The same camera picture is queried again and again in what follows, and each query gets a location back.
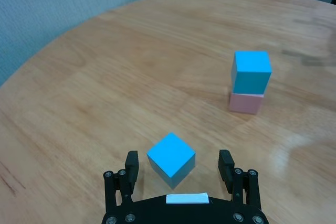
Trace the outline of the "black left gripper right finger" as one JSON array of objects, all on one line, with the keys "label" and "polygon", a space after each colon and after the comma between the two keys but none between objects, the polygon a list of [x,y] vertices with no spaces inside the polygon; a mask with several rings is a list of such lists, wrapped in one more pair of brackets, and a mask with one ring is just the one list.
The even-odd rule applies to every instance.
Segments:
[{"label": "black left gripper right finger", "polygon": [[247,205],[260,206],[258,172],[256,170],[249,169],[244,172],[241,168],[235,167],[229,150],[219,151],[218,169],[228,193],[232,196],[232,202],[243,204],[243,192],[245,192]]}]

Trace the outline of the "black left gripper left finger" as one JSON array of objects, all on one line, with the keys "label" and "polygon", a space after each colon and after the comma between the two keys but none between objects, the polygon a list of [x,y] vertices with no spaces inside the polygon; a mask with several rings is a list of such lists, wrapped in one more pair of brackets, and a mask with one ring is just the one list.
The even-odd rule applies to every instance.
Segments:
[{"label": "black left gripper left finger", "polygon": [[106,171],[103,174],[105,189],[105,205],[117,206],[116,191],[119,190],[122,197],[121,204],[133,202],[132,194],[139,172],[138,151],[129,151],[124,168],[117,173]]}]

